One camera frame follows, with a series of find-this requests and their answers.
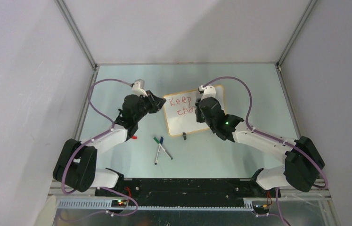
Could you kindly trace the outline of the whiteboard with orange frame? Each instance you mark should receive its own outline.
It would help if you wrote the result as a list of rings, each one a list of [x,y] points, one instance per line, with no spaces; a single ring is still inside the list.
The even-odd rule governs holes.
[[[201,97],[197,89],[163,96],[163,105],[168,134],[171,137],[181,136],[208,130],[206,123],[196,121],[196,101]]]

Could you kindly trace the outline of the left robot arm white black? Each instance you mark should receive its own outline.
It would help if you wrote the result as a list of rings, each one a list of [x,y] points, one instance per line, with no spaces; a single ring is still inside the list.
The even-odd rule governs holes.
[[[64,183],[74,191],[85,192],[91,187],[106,187],[113,196],[123,194],[125,183],[120,173],[109,168],[99,169],[97,159],[104,152],[132,138],[138,122],[148,113],[157,113],[166,99],[151,91],[144,95],[130,94],[124,98],[114,127],[84,142],[65,141],[53,170],[54,180]]]

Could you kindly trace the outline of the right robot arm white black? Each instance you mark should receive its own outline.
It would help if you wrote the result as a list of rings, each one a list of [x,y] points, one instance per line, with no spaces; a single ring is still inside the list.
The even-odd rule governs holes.
[[[226,114],[214,97],[198,99],[195,105],[197,122],[206,123],[221,140],[248,145],[281,162],[278,167],[255,172],[250,184],[254,196],[262,197],[276,187],[292,186],[302,192],[314,187],[319,170],[325,164],[309,138],[266,136],[263,132],[249,128],[243,118]]]

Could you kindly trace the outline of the left whiteboard foot black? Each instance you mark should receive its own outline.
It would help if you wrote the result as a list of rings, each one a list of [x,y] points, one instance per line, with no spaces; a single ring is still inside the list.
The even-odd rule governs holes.
[[[182,133],[183,139],[187,140],[187,134],[185,132]]]

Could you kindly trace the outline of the green marker pen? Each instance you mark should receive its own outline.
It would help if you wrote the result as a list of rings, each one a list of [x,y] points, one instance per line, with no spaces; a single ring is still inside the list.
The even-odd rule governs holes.
[[[160,139],[157,139],[156,137],[154,137],[154,140],[155,140],[155,142],[158,144]],[[163,152],[165,152],[166,155],[167,155],[171,160],[173,160],[173,156],[169,153],[169,151],[167,151],[167,149],[164,147],[164,145],[162,144],[162,145],[160,145],[160,146],[161,146],[161,148],[162,148],[161,150],[162,150]]]

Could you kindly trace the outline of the blue marker pen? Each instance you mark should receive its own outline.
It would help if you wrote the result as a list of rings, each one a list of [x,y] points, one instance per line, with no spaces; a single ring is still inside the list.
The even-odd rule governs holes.
[[[160,145],[163,144],[163,141],[164,141],[164,138],[160,137],[160,140],[159,140],[159,143],[158,143],[158,149],[157,149],[157,153],[156,153],[156,159],[155,159],[155,162],[154,162],[155,165],[157,165],[157,163],[158,163],[158,157],[159,157],[160,151],[162,149]]]

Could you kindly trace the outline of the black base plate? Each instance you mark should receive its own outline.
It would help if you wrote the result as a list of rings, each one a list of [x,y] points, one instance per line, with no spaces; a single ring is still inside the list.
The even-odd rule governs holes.
[[[126,178],[113,190],[129,194],[141,206],[240,207],[244,199],[280,197],[253,180],[239,178]]]

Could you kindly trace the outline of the left aluminium corner post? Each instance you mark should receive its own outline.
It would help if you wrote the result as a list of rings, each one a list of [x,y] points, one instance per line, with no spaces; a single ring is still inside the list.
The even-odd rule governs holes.
[[[94,59],[94,57],[93,57],[93,55],[87,45],[87,42],[85,41],[66,1],[65,0],[54,0],[54,2],[56,3],[60,13],[62,14],[66,24],[68,25],[68,27],[70,29],[70,32],[74,36],[77,44],[79,45],[83,55],[87,59],[90,67],[93,70],[96,70],[98,67],[98,64],[95,61],[95,59]]]

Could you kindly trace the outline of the aluminium corner post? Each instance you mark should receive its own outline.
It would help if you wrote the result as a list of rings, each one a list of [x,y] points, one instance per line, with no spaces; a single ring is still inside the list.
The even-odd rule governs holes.
[[[309,17],[311,16],[313,10],[315,9],[318,0],[310,0],[300,19],[298,20],[297,25],[295,26],[291,36],[289,37],[287,44],[285,45],[283,51],[281,52],[280,57],[277,60],[276,66],[279,71],[281,71],[282,65],[285,62],[290,50],[292,49],[294,43],[298,39],[300,33],[302,32],[304,26],[306,25]]]
[[[56,3],[60,13],[62,14],[66,24],[68,25],[68,27],[70,29],[70,32],[74,36],[77,44],[79,45],[83,55],[87,59],[90,67],[93,70],[96,70],[98,67],[98,64],[95,61],[95,59],[94,59],[94,57],[93,57],[93,55],[87,45],[87,42],[85,41],[66,1],[65,0],[54,0],[54,2]]]

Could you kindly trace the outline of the right aluminium corner post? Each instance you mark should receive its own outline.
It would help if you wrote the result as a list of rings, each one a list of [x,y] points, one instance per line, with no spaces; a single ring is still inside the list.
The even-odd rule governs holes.
[[[291,36],[289,37],[287,44],[285,45],[283,51],[281,52],[280,57],[277,60],[276,66],[279,71],[281,71],[282,65],[285,62],[290,50],[292,49],[294,43],[298,39],[300,33],[302,32],[304,26],[306,25],[309,17],[311,16],[313,10],[315,9],[318,0],[310,0],[300,19],[298,20],[297,25],[295,26]]]

